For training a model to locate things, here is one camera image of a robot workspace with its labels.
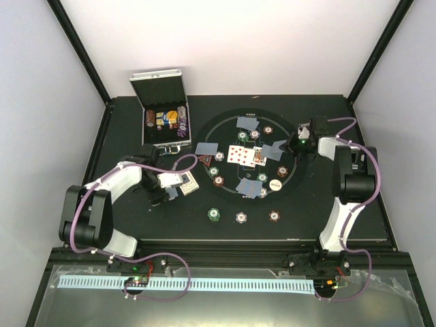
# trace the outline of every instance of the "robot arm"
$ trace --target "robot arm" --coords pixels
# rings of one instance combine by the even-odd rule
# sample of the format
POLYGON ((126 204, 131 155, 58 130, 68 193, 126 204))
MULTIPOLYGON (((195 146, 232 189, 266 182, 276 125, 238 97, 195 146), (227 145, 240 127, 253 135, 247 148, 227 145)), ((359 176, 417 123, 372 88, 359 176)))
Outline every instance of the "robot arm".
MULTIPOLYGON (((376 156, 374 148, 370 152, 376 156)), ((323 137, 318 142, 318 154, 334 162, 332 192, 333 208, 327 225, 320 234, 322 249, 340 252, 341 231, 352 211, 342 241, 346 245, 357 216, 364 209, 360 206, 371 197, 375 189, 375 171, 367 156, 357 147, 347 146, 335 138, 323 137)))
POLYGON ((170 201, 174 196, 169 189, 183 184, 180 174, 163 173, 156 175, 150 170, 142 169, 132 164, 146 164, 155 166, 159 158, 159 151, 154 146, 146 149, 146 155, 128 157, 120 161, 116 167, 120 170, 116 174, 105 178, 98 178, 85 186, 71 186, 65 195, 59 238, 69 242, 72 221, 76 210, 85 193, 91 188, 83 210, 80 212, 74 230, 76 243, 103 249, 108 253, 130 258, 134 255, 138 241, 113 228, 112 205, 130 187, 140 184, 145 188, 152 205, 170 201))
MULTIPOLYGON (((281 148, 295 156, 318 154, 333 161, 334 203, 328 223, 320 234, 320 245, 322 250, 341 252, 341 231, 350 211, 368 200, 375 190, 375 168, 358 147, 344 145, 326 135, 327 118, 316 117, 309 124, 300 126, 298 132, 293 133, 281 148)), ((375 148, 367 148, 377 158, 375 148)), ((345 245, 353 224, 363 209, 364 206, 361 206, 352 213, 342 236, 345 245)))

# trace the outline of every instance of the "case lid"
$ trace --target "case lid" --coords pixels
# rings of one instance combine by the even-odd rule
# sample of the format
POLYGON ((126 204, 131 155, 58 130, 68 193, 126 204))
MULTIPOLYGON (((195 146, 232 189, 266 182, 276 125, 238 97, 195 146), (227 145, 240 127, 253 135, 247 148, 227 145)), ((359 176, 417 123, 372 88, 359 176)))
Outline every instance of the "case lid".
POLYGON ((130 82, 143 108, 187 104, 182 71, 179 69, 134 74, 130 82))

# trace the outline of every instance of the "white backdrop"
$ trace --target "white backdrop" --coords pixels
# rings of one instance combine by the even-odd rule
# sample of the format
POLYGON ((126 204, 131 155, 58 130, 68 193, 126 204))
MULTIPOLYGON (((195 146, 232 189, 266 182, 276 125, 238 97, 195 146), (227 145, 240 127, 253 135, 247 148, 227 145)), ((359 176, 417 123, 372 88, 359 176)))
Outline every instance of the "white backdrop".
POLYGON ((104 104, 47 1, 0 1, 0 31, 0 325, 18 327, 61 244, 65 192, 82 182, 104 104))
POLYGON ((436 2, 415 1, 354 106, 377 147, 381 190, 436 322, 436 2))
POLYGON ((189 95, 348 95, 398 0, 63 0, 111 97, 183 68, 189 95))

